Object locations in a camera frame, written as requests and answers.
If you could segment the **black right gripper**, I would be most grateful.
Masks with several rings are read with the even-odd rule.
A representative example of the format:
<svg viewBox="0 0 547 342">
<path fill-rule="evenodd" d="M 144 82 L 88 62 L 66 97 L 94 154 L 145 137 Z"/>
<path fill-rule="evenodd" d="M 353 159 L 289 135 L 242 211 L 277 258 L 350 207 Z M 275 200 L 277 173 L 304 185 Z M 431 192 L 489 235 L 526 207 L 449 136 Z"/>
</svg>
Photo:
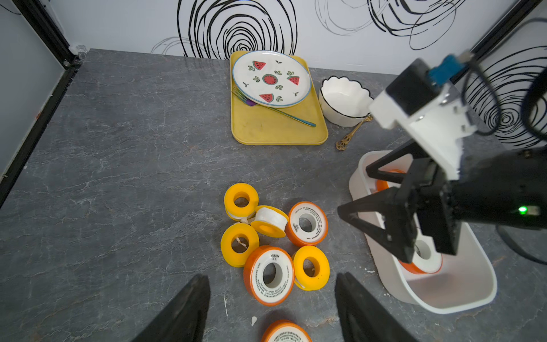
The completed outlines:
<svg viewBox="0 0 547 342">
<path fill-rule="evenodd" d="M 366 166 L 369 178 L 413 189 L 388 188 L 338 207 L 338 216 L 374 239 L 401 262 L 411 263 L 417 225 L 433 238 L 437 252 L 455 256 L 462 222 L 454 216 L 452 188 L 444 170 L 414 140 Z"/>
</svg>

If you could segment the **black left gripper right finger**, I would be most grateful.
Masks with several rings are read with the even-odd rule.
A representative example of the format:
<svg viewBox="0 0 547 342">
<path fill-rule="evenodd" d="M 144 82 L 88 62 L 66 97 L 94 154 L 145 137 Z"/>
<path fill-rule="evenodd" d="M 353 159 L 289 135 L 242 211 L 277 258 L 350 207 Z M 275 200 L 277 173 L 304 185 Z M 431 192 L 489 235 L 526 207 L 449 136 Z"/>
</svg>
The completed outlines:
<svg viewBox="0 0 547 342">
<path fill-rule="evenodd" d="M 335 296 L 345 341 L 416 340 L 351 273 L 337 274 Z"/>
</svg>

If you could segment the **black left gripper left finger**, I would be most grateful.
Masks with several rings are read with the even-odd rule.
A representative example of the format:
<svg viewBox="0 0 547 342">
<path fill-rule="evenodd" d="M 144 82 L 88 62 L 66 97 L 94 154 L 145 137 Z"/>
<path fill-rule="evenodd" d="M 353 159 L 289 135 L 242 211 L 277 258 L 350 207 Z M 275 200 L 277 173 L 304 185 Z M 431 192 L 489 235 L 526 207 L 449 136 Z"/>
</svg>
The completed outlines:
<svg viewBox="0 0 547 342">
<path fill-rule="evenodd" d="M 194 276 L 133 341 L 201 342 L 210 298 L 209 278 Z"/>
</svg>

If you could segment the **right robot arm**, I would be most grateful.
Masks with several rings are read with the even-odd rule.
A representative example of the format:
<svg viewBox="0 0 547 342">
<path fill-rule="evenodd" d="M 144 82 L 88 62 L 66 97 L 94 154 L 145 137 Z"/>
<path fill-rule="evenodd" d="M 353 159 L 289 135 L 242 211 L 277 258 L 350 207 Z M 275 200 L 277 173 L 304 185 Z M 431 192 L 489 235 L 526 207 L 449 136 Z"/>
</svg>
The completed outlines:
<svg viewBox="0 0 547 342">
<path fill-rule="evenodd" d="M 545 148 L 506 151 L 449 180 L 423 148 L 409 141 L 371 163 L 366 173 L 393 187 L 341 205 L 338 215 L 401 262 L 412 262 L 419 233 L 431 237 L 439 253 L 456 255 L 463 223 L 478 222 L 495 225 L 521 257 L 543 263 L 503 228 L 546 228 Z"/>
</svg>

